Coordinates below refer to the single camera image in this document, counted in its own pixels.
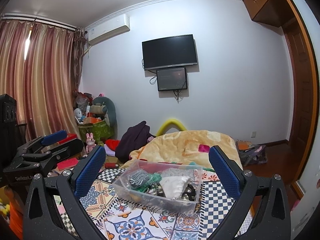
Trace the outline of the white air conditioner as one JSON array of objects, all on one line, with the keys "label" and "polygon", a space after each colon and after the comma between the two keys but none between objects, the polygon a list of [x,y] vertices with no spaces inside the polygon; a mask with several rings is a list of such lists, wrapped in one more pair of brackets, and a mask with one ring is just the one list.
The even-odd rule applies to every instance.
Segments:
[{"label": "white air conditioner", "polygon": [[130,18],[127,14],[118,15],[109,20],[100,20],[87,28],[88,44],[94,46],[100,42],[130,31]]}]

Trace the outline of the dark bag on floor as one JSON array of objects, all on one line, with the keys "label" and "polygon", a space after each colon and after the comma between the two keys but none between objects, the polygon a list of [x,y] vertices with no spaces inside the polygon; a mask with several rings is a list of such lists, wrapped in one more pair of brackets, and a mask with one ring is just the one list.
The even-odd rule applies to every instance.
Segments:
[{"label": "dark bag on floor", "polygon": [[243,167],[267,163],[265,145],[256,145],[250,141],[236,141],[239,158]]}]

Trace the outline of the clear plastic storage box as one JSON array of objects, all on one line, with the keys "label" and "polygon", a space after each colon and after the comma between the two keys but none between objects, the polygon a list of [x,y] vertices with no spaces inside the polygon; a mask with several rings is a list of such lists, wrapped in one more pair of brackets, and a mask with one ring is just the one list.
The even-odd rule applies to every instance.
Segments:
[{"label": "clear plastic storage box", "polygon": [[160,184],[148,185],[147,182],[137,189],[133,189],[127,176],[149,161],[135,160],[112,184],[118,198],[150,207],[154,210],[165,210],[181,214],[192,214],[199,203],[202,167],[198,165],[171,164],[172,167],[164,170],[161,177],[189,176],[190,181],[181,199],[168,199],[165,197]]}]

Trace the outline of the wooden door frame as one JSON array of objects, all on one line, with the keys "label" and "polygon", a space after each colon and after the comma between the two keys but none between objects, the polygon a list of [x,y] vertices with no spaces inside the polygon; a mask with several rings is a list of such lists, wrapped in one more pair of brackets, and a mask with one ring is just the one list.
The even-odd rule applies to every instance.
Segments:
[{"label": "wooden door frame", "polygon": [[283,25],[292,64],[294,107],[290,133],[292,151],[301,161],[293,181],[298,181],[308,161],[316,133],[319,84],[316,57],[307,27],[293,0],[288,2],[294,18]]}]

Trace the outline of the white drawstring pouch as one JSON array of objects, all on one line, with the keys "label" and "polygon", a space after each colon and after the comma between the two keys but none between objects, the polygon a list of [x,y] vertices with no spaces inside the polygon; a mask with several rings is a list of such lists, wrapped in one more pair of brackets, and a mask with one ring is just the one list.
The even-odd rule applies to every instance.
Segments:
[{"label": "white drawstring pouch", "polygon": [[159,184],[166,198],[181,199],[189,181],[189,176],[171,176],[162,178]]}]

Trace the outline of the green knitted cloth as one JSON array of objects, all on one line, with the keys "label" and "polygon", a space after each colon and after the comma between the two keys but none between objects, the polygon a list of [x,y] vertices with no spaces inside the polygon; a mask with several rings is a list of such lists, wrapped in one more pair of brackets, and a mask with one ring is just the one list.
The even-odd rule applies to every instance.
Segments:
[{"label": "green knitted cloth", "polygon": [[161,174],[159,174],[159,173],[149,174],[149,180],[147,181],[147,184],[148,185],[151,185],[153,183],[159,184],[161,179],[162,179],[162,177],[161,177]]}]

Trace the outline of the pink beige curtain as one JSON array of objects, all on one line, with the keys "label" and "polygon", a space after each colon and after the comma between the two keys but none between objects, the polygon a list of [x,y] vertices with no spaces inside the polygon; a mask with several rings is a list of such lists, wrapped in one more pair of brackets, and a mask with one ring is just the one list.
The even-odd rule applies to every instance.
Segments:
[{"label": "pink beige curtain", "polygon": [[17,101],[17,120],[31,140],[59,130],[78,134],[74,116],[84,29],[1,21],[1,93]]}]

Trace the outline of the grey knitted cloth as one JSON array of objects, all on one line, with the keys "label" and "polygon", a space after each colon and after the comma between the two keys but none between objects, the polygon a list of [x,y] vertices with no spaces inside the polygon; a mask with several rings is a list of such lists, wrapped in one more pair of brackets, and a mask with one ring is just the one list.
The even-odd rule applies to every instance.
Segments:
[{"label": "grey knitted cloth", "polygon": [[127,179],[128,179],[129,185],[133,189],[137,189],[141,187],[143,184],[145,184],[150,179],[150,177],[151,177],[151,174],[149,174],[143,169],[138,169],[135,172],[130,173],[127,176]]}]

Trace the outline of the small wall monitor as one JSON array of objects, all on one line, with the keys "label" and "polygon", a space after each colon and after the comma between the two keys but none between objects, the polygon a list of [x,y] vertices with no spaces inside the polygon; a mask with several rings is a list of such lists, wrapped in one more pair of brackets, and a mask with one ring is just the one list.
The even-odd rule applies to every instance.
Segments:
[{"label": "small wall monitor", "polygon": [[184,67],[157,70],[159,92],[185,90],[188,88],[187,70]]}]

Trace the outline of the large wall television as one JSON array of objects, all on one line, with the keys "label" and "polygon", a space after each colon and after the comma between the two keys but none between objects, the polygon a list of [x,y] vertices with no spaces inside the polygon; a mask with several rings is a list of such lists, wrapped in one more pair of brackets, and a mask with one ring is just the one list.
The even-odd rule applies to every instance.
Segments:
[{"label": "large wall television", "polygon": [[142,42],[145,70],[197,65],[192,34],[163,37]]}]

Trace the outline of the green storage basket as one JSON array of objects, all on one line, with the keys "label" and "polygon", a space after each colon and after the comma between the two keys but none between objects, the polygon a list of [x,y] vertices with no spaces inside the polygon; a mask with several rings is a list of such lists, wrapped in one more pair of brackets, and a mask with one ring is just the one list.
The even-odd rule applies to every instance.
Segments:
[{"label": "green storage basket", "polygon": [[105,141],[108,138],[114,136],[113,127],[108,126],[105,120],[97,122],[95,124],[78,124],[79,134],[81,140],[86,142],[86,134],[93,134],[95,141]]}]

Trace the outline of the pink bunny toy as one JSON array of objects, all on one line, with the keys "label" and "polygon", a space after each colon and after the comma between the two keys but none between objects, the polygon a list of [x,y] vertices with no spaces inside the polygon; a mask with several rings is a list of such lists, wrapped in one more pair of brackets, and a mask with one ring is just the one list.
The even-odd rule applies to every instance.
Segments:
[{"label": "pink bunny toy", "polygon": [[95,148],[96,143],[93,136],[93,133],[87,133],[86,134],[86,153],[89,154],[93,148]]}]

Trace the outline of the grey green plush toy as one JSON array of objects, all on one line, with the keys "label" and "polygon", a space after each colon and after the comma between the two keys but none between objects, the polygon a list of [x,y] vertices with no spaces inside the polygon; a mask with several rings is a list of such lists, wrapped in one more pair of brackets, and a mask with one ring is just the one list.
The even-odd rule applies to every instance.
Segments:
[{"label": "grey green plush toy", "polygon": [[116,107],[113,101],[103,94],[93,99],[90,112],[103,118],[109,127],[114,128],[117,124]]}]

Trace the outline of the wooden overhead cabinet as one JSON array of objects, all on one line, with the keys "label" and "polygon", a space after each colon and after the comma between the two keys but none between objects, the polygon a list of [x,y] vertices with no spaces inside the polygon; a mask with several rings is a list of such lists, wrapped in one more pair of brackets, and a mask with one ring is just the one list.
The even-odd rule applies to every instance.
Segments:
[{"label": "wooden overhead cabinet", "polygon": [[294,18],[287,0],[243,0],[254,22],[281,27]]}]

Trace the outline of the beige fleece blanket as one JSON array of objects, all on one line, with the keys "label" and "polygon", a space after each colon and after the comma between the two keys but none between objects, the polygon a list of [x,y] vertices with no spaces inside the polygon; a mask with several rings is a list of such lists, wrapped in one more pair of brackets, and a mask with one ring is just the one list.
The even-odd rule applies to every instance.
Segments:
[{"label": "beige fleece blanket", "polygon": [[229,159],[242,167],[236,143],[230,136],[207,130],[179,131],[156,137],[148,144],[130,153],[131,159],[122,165],[128,168],[136,159],[156,163],[178,163],[211,168],[208,151],[219,146]]}]

